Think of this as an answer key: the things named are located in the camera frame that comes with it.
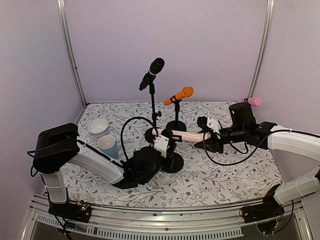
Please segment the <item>beige microphone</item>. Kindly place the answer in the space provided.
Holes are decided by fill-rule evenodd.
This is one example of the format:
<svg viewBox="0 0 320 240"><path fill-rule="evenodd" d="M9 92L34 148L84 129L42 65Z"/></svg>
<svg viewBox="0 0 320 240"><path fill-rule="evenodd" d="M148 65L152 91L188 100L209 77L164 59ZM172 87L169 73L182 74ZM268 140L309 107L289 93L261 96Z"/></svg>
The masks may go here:
<svg viewBox="0 0 320 240"><path fill-rule="evenodd" d="M186 131L178 131L178 130L171 130L172 134L169 136L159 136L156 137L156 140L161 138L165 139L166 141L178 141L178 142L191 142L191 143L198 143L203 140L207 140L211 138L210 133L192 133Z"/></svg>

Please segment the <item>tall black mic stand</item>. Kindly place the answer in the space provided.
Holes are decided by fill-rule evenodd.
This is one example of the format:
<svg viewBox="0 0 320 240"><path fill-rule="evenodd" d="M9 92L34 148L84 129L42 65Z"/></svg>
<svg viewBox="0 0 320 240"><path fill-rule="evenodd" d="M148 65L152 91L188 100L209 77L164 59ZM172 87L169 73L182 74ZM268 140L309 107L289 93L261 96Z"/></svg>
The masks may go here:
<svg viewBox="0 0 320 240"><path fill-rule="evenodd" d="M146 73L144 76L144 80L146 82L146 84L149 86L149 94L151 96L151 108L152 108L152 122L153 122L153 126L154 128L149 128L146 133L145 133L145 140L148 143L153 143L156 136L153 135L153 130L155 130L155 128L157 127L157 117L161 117L162 113L160 111L156 112L156 107L155 107L155 85L154 85L154 80L155 80L156 76L155 75L151 75L149 73Z"/></svg>

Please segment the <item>orange microphone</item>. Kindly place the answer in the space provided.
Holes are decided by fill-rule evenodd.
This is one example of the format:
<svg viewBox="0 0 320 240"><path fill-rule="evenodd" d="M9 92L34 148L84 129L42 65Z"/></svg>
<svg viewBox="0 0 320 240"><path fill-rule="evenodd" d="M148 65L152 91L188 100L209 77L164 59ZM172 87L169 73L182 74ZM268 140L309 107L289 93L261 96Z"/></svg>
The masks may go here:
<svg viewBox="0 0 320 240"><path fill-rule="evenodd" d="M192 86L185 86L180 92L165 100L163 102L163 105L168 106L184 98L190 98L194 94L194 92L195 90Z"/></svg>

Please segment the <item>pink microphone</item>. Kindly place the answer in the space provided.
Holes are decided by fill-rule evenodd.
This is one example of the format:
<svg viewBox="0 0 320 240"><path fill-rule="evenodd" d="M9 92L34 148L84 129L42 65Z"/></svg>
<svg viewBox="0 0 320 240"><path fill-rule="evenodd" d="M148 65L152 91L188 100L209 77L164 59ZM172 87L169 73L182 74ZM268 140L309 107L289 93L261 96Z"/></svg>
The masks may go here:
<svg viewBox="0 0 320 240"><path fill-rule="evenodd" d="M247 103L253 107L258 107L262 104L262 100L258 97L247 97L247 98L242 98L240 100L242 103Z"/></svg>

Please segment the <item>black microphone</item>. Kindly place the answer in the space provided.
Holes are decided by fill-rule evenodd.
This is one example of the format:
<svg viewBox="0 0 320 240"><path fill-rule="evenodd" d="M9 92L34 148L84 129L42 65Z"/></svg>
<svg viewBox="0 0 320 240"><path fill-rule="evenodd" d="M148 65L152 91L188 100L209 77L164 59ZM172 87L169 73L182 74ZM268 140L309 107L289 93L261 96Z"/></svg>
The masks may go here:
<svg viewBox="0 0 320 240"><path fill-rule="evenodd" d="M153 83L158 73L162 71L165 66L165 61L161 57L156 58L150 65L149 70L142 78L139 85L139 90L143 91L147 86Z"/></svg>

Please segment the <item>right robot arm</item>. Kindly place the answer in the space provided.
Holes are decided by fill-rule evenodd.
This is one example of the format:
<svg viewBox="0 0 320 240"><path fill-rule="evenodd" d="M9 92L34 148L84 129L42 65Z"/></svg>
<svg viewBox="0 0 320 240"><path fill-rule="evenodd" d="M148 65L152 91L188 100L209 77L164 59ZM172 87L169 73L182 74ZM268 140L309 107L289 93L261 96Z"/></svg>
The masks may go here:
<svg viewBox="0 0 320 240"><path fill-rule="evenodd" d="M206 153L223 153L224 145L244 142L256 149L280 150L320 160L320 137L317 134L286 128L273 122L257 123L252 106L239 102L229 106L232 120L230 127L222 127L212 117L201 116L197 125L203 133L195 147ZM286 183L272 187L263 198L265 204L283 205L320 190L320 169L314 170Z"/></svg>

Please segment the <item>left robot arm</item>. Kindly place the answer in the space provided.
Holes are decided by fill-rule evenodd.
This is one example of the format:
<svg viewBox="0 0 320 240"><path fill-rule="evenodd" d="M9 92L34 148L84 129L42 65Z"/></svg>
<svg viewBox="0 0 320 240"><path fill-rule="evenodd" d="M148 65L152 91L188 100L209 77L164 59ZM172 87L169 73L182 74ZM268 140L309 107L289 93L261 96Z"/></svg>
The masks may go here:
<svg viewBox="0 0 320 240"><path fill-rule="evenodd" d="M78 127L67 123L42 131L36 149L27 154L32 167L41 174L53 204L68 201L60 169L67 163L78 165L105 179L118 189L131 189L148 183L157 173L172 172L177 153L171 130L156 130L152 145L136 150L128 160L117 163L79 137Z"/></svg>

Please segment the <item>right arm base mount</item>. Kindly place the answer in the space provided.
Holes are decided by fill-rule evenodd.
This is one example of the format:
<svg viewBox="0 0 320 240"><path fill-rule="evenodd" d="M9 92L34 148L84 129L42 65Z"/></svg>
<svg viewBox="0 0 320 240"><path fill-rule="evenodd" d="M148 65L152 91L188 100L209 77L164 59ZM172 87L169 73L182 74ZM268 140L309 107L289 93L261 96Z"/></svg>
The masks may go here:
<svg viewBox="0 0 320 240"><path fill-rule="evenodd" d="M280 186L273 186L263 197L262 203L256 205L245 205L239 210L239 216L245 223L266 220L272 217L282 216L285 213L282 204L275 200L276 189Z"/></svg>

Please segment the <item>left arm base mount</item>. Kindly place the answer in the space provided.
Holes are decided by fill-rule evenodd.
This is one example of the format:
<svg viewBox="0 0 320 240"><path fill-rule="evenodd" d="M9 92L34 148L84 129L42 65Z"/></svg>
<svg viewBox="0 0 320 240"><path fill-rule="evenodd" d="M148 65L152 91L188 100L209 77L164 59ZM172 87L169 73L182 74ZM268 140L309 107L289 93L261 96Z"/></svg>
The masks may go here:
<svg viewBox="0 0 320 240"><path fill-rule="evenodd" d="M48 213L63 219L88 223L91 218L92 208L89 202L83 200L77 203L69 201L65 203L52 203L49 201Z"/></svg>

